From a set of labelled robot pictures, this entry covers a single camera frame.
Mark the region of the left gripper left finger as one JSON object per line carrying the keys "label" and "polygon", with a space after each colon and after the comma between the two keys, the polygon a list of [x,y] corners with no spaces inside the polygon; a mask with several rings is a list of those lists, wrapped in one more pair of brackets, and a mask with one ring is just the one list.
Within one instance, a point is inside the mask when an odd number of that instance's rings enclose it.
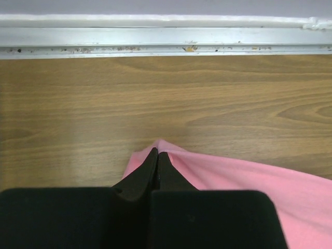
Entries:
{"label": "left gripper left finger", "polygon": [[158,150],[153,148],[143,163],[132,173],[112,187],[112,191],[121,199],[138,202],[151,190],[155,178]]}

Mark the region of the pink t shirt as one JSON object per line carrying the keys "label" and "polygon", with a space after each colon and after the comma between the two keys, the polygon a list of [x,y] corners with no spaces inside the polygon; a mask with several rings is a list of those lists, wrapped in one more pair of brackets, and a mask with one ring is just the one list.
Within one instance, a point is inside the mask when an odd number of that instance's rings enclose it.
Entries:
{"label": "pink t shirt", "polygon": [[134,152],[124,177],[152,148],[199,190],[258,190],[274,203],[289,248],[331,248],[331,180],[272,165],[192,153],[165,140]]}

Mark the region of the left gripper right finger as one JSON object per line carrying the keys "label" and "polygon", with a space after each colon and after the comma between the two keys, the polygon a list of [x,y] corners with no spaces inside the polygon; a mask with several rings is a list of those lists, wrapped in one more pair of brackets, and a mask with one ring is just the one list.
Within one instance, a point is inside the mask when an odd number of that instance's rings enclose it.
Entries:
{"label": "left gripper right finger", "polygon": [[198,190],[174,167],[166,152],[158,155],[157,186],[158,190]]}

